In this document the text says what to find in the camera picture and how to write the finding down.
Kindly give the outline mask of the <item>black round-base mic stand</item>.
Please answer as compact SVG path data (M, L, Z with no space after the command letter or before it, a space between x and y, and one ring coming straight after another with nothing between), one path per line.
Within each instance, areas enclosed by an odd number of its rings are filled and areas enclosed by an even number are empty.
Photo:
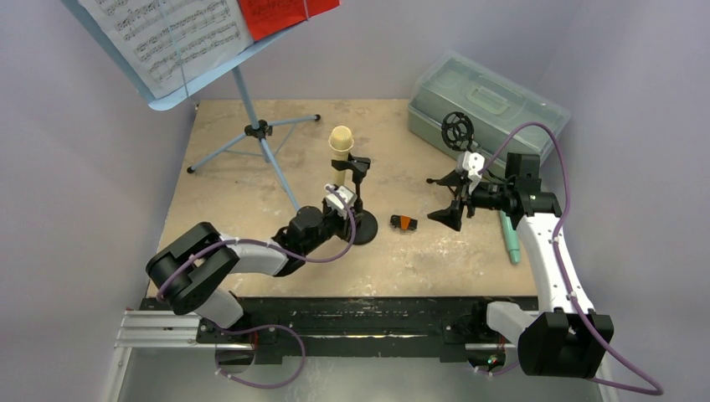
M356 220L355 245L365 245L374 240L378 233L378 221L375 216L363 207L361 184L366 178L371 165L368 157L356 157L348 153L346 160L332 159L332 167L338 172L352 171L352 182L358 199L354 202L353 212Z

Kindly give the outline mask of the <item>mint green microphone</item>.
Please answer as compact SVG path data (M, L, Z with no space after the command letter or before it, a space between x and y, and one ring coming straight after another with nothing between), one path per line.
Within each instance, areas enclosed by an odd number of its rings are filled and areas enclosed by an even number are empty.
M509 260L513 265L517 265L522 259L517 232L512 227L511 219L503 211L499 211L498 214Z

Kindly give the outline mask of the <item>black tripod shock-mount stand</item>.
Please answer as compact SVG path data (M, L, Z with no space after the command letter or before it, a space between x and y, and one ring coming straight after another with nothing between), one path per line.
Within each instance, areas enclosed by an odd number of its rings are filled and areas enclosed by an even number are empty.
M441 136L450 150L458 152L458 157L465 151L474 152L475 129L470 117L464 112L452 111L444 117L441 122ZM438 180L427 178L426 182L439 185Z

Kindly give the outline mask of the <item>cream yellow microphone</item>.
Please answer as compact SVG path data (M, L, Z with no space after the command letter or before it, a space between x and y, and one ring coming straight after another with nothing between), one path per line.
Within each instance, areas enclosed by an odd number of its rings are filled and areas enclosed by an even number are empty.
M352 131L347 126L334 127L328 137L328 145L332 150L332 160L347 161L354 145Z

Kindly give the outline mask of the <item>blue music stand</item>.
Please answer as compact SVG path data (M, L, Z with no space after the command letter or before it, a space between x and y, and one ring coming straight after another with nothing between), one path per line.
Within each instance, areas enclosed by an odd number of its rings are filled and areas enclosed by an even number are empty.
M81 1L66 1L64 2L65 7L68 11L81 23L85 30L91 35L91 37L97 42L97 44L103 48L103 50L111 57L114 63L124 72L126 77L131 81L131 83L136 87L139 95L147 102L148 106L155 111L167 111L177 106L182 101L192 100L193 97L203 88L210 85L216 81L221 76L231 73L234 77L236 85L238 87L241 100L244 105L244 109L249 118L249 122L244 129L244 132L239 134L237 137L233 138L222 147L218 148L216 151L207 155L204 159L199 162L194 163L189 166L188 173L195 173L200 169L205 163L214 159L218 155L225 152L232 152L232 147L245 139L246 137L253 137L258 143L260 148L259 155L269 163L275 170L276 176L280 182L281 187L287 194L294 209L299 209L300 206L296 201L296 197L293 194L284 173L282 172L278 162L275 157L277 151L272 149L268 144L266 138L271 134L272 130L276 126L289 126L290 128L296 127L297 124L306 121L320 121L321 117L318 114L310 114L307 116L281 120L281 121L264 121L258 118L253 106L252 100L250 99L250 94L248 92L247 86L244 81L244 77L240 71L240 65L244 63L247 59L253 55L259 53L262 49L265 49L271 43L275 42L284 34L291 31L297 25L289 28L283 29L278 33L273 33L272 35L259 40L254 41L248 48L243 50L240 54L229 59L228 61L222 63L218 67L207 71L206 73L200 75L199 77L190 80L184 87L175 90L169 95L165 95L161 98L156 98L147 86L141 81L141 78L137 75L136 71L128 64L128 62L123 58L121 53L117 50L115 45L109 40L109 38L104 34L98 25L98 23L90 16L90 14L80 5Z

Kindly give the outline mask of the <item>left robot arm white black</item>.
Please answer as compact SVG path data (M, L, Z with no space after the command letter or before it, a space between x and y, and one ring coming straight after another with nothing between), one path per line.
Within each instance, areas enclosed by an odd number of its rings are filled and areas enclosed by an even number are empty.
M175 314L194 312L215 324L228 342L237 343L249 334L250 320L237 297L221 288L227 276L289 276L307 263L326 263L309 254L332 237L352 245L356 233L355 210L329 206L299 209L268 241L227 236L201 222L154 255L146 273L158 289L157 299Z

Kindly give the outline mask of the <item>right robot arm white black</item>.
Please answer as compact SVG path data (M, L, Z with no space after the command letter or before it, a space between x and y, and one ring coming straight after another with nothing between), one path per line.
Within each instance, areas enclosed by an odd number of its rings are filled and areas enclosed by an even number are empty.
M527 375L593 378L605 355L600 341L610 341L614 325L610 316L596 313L574 273L559 227L563 210L556 195L543 190L539 156L508 153L506 177L499 183L482 180L484 164L479 153L461 153L456 167L435 180L452 192L450 206L428 217L458 231L477 209L508 216L532 268L538 315L512 301L490 301L475 309L472 334L482 341L500 334L512 342Z

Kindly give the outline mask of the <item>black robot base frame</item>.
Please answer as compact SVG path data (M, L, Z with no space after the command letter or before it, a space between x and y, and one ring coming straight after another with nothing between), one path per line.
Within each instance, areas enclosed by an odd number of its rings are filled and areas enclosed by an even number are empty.
M194 347L252 353L257 364L298 357L434 358L442 363L498 366L515 351L512 342L474 321L490 296L246 297L248 316L228 335L194 315L176 316L153 298L141 303L158 333L184 333Z

